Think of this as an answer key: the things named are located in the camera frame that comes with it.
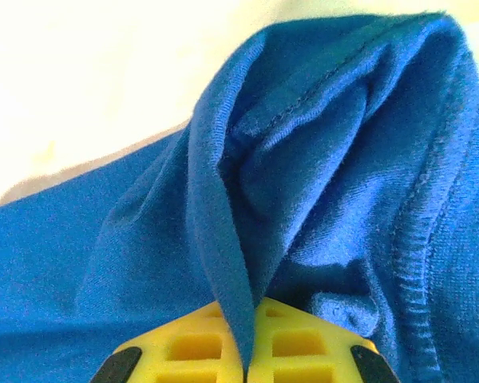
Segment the black rubber tip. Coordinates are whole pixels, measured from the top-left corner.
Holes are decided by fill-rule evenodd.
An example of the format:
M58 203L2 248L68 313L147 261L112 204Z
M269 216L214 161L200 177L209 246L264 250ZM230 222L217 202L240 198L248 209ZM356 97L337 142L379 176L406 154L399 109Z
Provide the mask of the black rubber tip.
M129 347L109 356L90 383L127 383L141 355L139 347Z
M364 383L400 383L382 355L362 345L354 345L350 350Z

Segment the blue cloth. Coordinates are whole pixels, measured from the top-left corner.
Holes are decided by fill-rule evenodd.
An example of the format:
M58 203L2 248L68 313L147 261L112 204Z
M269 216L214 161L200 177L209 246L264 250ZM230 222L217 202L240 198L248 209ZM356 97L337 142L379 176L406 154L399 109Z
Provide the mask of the blue cloth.
M479 382L479 79L451 18L270 26L186 129L0 208L0 382L88 381L215 299L247 365L265 295L402 382Z

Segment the square hole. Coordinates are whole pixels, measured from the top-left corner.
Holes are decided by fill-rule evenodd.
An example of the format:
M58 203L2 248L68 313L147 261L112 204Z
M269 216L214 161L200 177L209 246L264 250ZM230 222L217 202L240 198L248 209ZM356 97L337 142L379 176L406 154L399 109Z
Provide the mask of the square hole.
M165 373L156 379L156 383L216 383L215 372Z
M222 339L216 334L186 334L174 340L168 351L170 361L220 359Z
M280 313L279 311L272 309L271 307L268 307L266 310L266 316L271 318L281 318L284 315Z
M285 330L273 337L273 357L324 355L325 345L317 330Z
M273 372L273 383L334 383L331 367L308 367L277 369Z

